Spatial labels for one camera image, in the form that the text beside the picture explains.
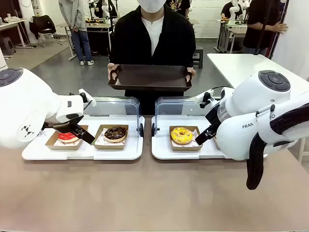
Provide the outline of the person's left hand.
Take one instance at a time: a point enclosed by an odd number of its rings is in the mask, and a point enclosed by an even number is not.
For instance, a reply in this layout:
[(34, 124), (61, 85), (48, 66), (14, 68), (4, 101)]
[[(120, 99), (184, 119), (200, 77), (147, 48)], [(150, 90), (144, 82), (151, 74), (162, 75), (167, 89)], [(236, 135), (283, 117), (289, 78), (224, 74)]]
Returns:
[(186, 82), (189, 82), (192, 79), (192, 77), (195, 76), (196, 71), (194, 70), (193, 67), (187, 67), (187, 71), (188, 75), (186, 76)]

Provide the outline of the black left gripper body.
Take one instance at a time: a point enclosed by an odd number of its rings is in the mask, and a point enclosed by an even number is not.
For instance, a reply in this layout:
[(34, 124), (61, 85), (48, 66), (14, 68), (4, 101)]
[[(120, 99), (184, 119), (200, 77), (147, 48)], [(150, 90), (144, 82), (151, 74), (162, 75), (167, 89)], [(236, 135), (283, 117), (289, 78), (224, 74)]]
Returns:
[(84, 129), (78, 124), (84, 116), (79, 116), (65, 123), (48, 123), (44, 122), (44, 129), (55, 129), (60, 133), (70, 132), (72, 134), (83, 134)]

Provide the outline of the person's right hand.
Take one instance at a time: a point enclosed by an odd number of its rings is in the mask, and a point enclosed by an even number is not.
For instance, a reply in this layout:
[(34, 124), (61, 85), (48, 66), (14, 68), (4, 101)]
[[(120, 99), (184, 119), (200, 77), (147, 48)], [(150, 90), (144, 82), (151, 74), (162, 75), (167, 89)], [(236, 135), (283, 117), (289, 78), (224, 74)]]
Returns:
[(115, 80), (117, 77), (117, 73), (111, 73), (113, 70), (116, 70), (119, 64), (114, 64), (114, 63), (108, 63), (107, 69), (108, 69), (108, 79), (113, 79)]

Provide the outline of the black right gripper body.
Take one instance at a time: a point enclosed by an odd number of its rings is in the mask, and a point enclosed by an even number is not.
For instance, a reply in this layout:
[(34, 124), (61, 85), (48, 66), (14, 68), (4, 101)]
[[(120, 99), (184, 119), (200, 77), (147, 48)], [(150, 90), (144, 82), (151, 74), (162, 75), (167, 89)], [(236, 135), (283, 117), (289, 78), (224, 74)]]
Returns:
[(211, 126), (213, 127), (218, 127), (221, 122), (217, 116), (217, 111), (219, 108), (219, 104), (216, 104), (215, 106), (213, 106), (211, 108), (211, 110), (205, 115), (205, 118), (209, 121), (209, 123), (211, 124)]

